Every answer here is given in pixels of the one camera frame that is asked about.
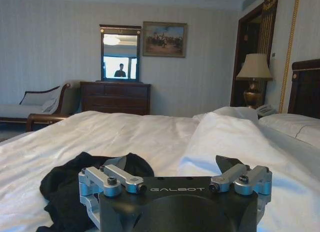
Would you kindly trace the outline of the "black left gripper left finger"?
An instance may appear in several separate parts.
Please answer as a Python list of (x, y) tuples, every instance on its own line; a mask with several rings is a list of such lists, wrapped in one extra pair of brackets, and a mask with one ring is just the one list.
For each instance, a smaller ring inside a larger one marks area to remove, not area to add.
[(122, 189), (130, 194), (145, 192), (144, 179), (134, 176), (113, 165), (103, 165), (100, 169), (94, 166), (83, 168), (78, 173), (79, 200), (86, 207), (88, 217), (95, 225), (100, 224), (100, 209), (95, 194), (103, 193), (108, 198), (117, 197)]

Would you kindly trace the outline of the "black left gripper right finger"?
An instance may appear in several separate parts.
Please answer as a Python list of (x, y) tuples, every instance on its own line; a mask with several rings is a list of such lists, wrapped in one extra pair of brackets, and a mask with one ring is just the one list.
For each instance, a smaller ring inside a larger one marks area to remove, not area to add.
[(257, 218), (265, 213), (265, 206), (272, 197), (272, 172), (266, 166), (257, 165), (253, 169), (240, 160), (222, 155), (216, 155), (215, 161), (221, 175), (210, 178), (209, 190), (213, 193), (225, 193), (233, 185), (241, 196), (257, 194)]

